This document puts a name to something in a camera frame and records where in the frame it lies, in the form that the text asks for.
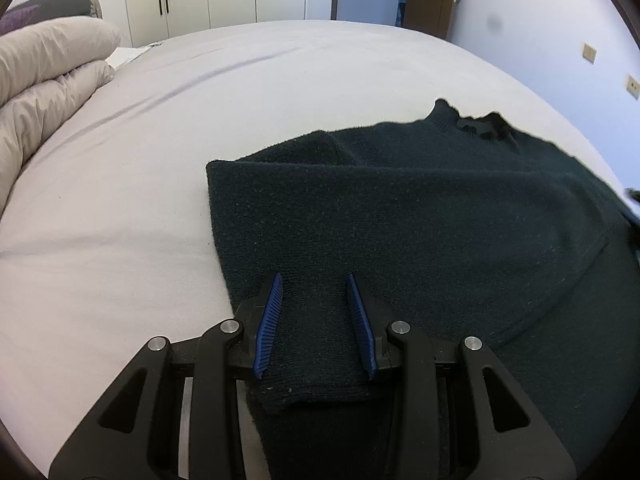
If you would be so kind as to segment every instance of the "metal screw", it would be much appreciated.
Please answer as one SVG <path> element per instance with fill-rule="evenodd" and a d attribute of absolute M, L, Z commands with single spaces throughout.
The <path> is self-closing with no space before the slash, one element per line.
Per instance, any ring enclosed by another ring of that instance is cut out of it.
<path fill-rule="evenodd" d="M 223 321 L 220 325 L 220 330 L 225 334 L 232 334 L 233 332 L 237 332 L 240 328 L 240 323 L 238 323 L 235 319 L 227 319 Z"/>
<path fill-rule="evenodd" d="M 411 325 L 406 321 L 394 321 L 391 324 L 391 330 L 393 330 L 397 334 L 406 334 L 411 330 Z"/>
<path fill-rule="evenodd" d="M 166 339 L 162 336 L 156 336 L 150 339 L 146 346 L 154 352 L 162 350 L 166 346 Z"/>
<path fill-rule="evenodd" d="M 477 337 L 470 335 L 465 339 L 465 346 L 469 348 L 469 350 L 479 350 L 482 348 L 482 341 Z"/>

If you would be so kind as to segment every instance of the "light switch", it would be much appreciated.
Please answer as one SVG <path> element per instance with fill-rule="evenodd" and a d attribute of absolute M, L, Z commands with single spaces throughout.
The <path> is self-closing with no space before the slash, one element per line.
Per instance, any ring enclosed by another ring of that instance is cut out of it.
<path fill-rule="evenodd" d="M 584 44 L 584 49 L 582 50 L 582 57 L 589 61 L 591 64 L 596 62 L 596 49 L 594 49 L 591 45 Z"/>
<path fill-rule="evenodd" d="M 640 83 L 629 76 L 629 81 L 626 83 L 626 90 L 636 99 L 640 98 Z"/>

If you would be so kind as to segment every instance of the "bed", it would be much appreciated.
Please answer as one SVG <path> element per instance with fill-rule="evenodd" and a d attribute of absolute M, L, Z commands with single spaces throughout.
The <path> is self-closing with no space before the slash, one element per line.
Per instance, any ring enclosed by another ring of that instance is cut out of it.
<path fill-rule="evenodd" d="M 418 32 L 241 25 L 167 40 L 120 67 L 28 161 L 0 219 L 0 418 L 31 461 L 47 473 L 146 340 L 199 336 L 230 316 L 211 235 L 210 160 L 317 129 L 416 120 L 440 97 L 461 115 L 498 110 L 624 199 L 601 156 L 549 104 Z M 252 442 L 249 478 L 263 478 Z"/>

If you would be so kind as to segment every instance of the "pillow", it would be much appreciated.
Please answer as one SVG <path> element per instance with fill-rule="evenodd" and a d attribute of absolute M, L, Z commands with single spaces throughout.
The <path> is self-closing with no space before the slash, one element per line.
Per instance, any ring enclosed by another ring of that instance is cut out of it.
<path fill-rule="evenodd" d="M 0 106 L 27 88 L 106 59 L 120 31 L 89 16 L 35 23 L 0 36 Z"/>
<path fill-rule="evenodd" d="M 31 15 L 38 10 L 38 8 L 40 8 L 39 5 L 30 5 L 6 12 L 2 18 L 0 18 L 0 36 L 27 25 Z"/>
<path fill-rule="evenodd" d="M 92 61 L 32 86 L 0 108 L 0 214 L 22 165 L 113 74 L 106 61 Z"/>
<path fill-rule="evenodd" d="M 12 7 L 11 10 L 32 5 L 39 5 L 40 8 L 31 17 L 28 25 L 55 20 L 56 18 L 65 18 L 66 16 L 95 17 L 92 11 L 92 0 L 27 0 Z"/>

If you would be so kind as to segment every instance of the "folded duvet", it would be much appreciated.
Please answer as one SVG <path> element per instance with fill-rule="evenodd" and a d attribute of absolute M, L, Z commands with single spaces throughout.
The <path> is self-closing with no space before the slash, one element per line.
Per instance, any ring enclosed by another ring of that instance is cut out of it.
<path fill-rule="evenodd" d="M 105 59 L 119 43 L 116 27 L 86 16 L 0 37 L 0 214 L 22 165 L 113 78 Z"/>

